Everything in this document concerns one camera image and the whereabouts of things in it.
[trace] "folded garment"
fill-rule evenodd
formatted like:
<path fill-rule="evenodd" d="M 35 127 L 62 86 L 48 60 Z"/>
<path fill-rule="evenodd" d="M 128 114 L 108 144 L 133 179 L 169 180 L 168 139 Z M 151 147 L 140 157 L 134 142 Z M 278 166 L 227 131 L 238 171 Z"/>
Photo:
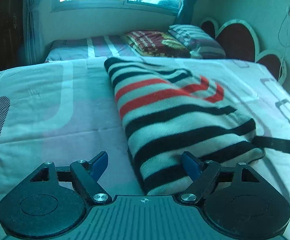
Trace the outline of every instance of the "folded garment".
<path fill-rule="evenodd" d="M 265 155 L 251 143 L 255 121 L 233 107 L 230 93 L 204 76 L 178 66 L 117 58 L 104 65 L 146 194 L 174 194 L 192 183 L 181 165 L 184 151 L 225 166 Z"/>

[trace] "folded blanket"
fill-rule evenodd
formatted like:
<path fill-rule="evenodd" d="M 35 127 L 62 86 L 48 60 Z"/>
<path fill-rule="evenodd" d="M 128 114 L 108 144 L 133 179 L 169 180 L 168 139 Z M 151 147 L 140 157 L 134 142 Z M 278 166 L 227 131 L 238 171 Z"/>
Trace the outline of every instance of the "folded blanket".
<path fill-rule="evenodd" d="M 255 121 L 229 93 L 177 66 L 105 61 L 136 174 L 148 195 L 174 194 L 192 181 L 181 165 L 189 151 L 225 166 L 264 156 L 251 140 Z"/>

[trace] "window frame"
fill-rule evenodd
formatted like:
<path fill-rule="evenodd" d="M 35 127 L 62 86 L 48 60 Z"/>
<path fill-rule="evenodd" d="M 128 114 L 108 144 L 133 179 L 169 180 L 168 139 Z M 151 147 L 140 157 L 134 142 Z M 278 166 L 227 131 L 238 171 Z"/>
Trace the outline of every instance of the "window frame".
<path fill-rule="evenodd" d="M 52 0 L 52 12 L 83 8 L 122 8 L 176 16 L 180 7 L 181 3 L 178 10 L 174 10 L 167 6 L 129 0 L 69 0 L 62 2 L 60 0 Z"/>

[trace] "mattress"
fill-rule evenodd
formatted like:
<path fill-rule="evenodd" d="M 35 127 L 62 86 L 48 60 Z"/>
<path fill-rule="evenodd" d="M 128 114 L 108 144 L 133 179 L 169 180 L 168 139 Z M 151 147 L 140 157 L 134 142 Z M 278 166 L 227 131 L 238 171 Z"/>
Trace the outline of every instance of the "mattress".
<path fill-rule="evenodd" d="M 140 56 L 118 35 L 54 41 L 45 62 L 95 57 Z"/>
<path fill-rule="evenodd" d="M 127 140 L 107 57 L 52 62 L 0 72 L 0 200 L 41 163 L 67 166 L 107 151 L 99 184 L 112 196 L 141 195 L 128 160 Z M 123 57 L 175 65 L 221 84 L 237 108 L 256 120 L 258 135 L 290 139 L 290 96 L 259 64 L 237 60 Z M 290 202 L 290 155 L 266 150 L 252 164 Z M 290 240 L 290 223 L 285 231 Z M 0 239 L 5 233 L 0 226 Z"/>

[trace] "metal screw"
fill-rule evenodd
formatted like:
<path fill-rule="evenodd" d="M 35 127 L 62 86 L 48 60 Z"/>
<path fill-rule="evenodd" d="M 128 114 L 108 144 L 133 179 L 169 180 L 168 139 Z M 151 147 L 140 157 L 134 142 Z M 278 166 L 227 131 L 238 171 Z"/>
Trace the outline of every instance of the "metal screw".
<path fill-rule="evenodd" d="M 196 200 L 196 196 L 192 193 L 185 193 L 181 195 L 181 199 L 186 202 L 192 202 Z"/>
<path fill-rule="evenodd" d="M 98 193 L 93 196 L 93 199 L 97 202 L 105 202 L 108 198 L 108 195 L 104 193 Z"/>

